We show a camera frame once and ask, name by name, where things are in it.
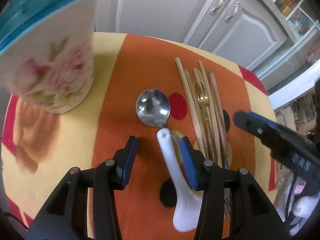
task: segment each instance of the orange tablecloth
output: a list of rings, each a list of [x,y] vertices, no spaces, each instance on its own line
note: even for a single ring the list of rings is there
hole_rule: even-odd
[[[95,81],[87,98],[74,110],[51,115],[12,96],[4,124],[2,160],[4,187],[12,213],[30,226],[37,212],[73,166],[96,167],[122,148],[130,135],[138,153],[130,183],[116,192],[124,239],[192,239],[172,224],[174,208],[164,207],[159,190],[169,178],[156,140],[159,128],[143,125],[136,113],[139,94],[159,89],[169,97],[168,125],[196,142],[186,96],[174,59],[192,73],[202,60],[216,77],[221,104],[231,119],[227,141],[231,169],[246,167],[271,201],[276,195],[276,165],[259,140],[235,127],[235,111],[254,111],[276,120],[258,78],[226,59],[180,43],[119,33],[95,33]],[[89,236],[92,217],[89,208]]]

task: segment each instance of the spoon handle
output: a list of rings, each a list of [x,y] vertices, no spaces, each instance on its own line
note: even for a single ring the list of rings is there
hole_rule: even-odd
[[[173,148],[170,130],[162,128],[157,133],[157,139],[164,157],[165,164],[170,173],[170,177],[177,192],[180,194],[190,194],[190,188],[183,177],[175,151]]]

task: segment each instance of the screw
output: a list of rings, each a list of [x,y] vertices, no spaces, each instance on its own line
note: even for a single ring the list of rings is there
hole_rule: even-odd
[[[292,162],[293,162],[293,163],[297,163],[298,160],[299,160],[299,155],[295,153],[295,154],[292,156],[291,159],[292,159]]]
[[[112,166],[113,164],[115,164],[115,161],[113,159],[109,159],[109,160],[106,160],[104,162],[107,166]]]
[[[306,161],[306,164],[304,165],[305,171],[308,171],[310,169],[311,163],[310,161]]]
[[[260,127],[257,128],[257,132],[258,132],[258,134],[260,134],[260,135],[263,134],[263,130],[262,130]]]
[[[240,173],[243,174],[243,175],[248,174],[248,170],[247,170],[246,168],[241,168],[239,171],[240,171]]]
[[[210,167],[210,166],[213,165],[213,162],[210,161],[210,160],[205,160],[205,161],[203,162],[203,164],[204,164],[205,166],[207,166],[207,167]]]
[[[71,174],[76,174],[78,171],[79,171],[79,168],[78,168],[78,167],[73,167],[73,168],[71,168],[71,169],[69,170],[69,172],[70,172]]]

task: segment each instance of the blue lid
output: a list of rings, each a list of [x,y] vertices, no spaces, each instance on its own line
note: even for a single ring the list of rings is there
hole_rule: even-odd
[[[12,0],[0,14],[0,54],[25,30],[75,0]]]

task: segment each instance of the black polka dot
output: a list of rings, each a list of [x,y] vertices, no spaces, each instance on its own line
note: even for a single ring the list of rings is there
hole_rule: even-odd
[[[226,110],[223,109],[222,111],[223,111],[223,119],[224,119],[224,125],[226,127],[226,132],[228,132],[230,129],[230,117]]]
[[[166,180],[160,189],[160,201],[165,207],[175,207],[177,204],[177,192],[171,179]]]

